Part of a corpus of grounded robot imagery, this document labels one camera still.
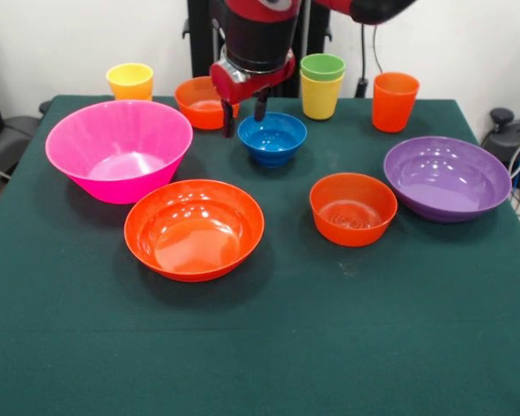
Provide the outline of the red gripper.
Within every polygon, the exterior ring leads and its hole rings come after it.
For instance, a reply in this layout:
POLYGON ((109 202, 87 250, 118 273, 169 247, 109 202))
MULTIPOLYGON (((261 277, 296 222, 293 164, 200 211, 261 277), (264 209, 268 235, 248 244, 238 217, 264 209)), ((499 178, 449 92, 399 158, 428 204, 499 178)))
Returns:
POLYGON ((210 67, 210 77, 220 96, 224 112, 222 135, 231 138, 235 134, 233 106, 252 97, 256 98, 254 120, 261 122, 267 111, 269 88, 289 79, 296 67, 296 58, 290 49, 283 65, 272 72, 250 72, 239 68, 227 57, 226 49, 221 49, 219 59, 210 67))

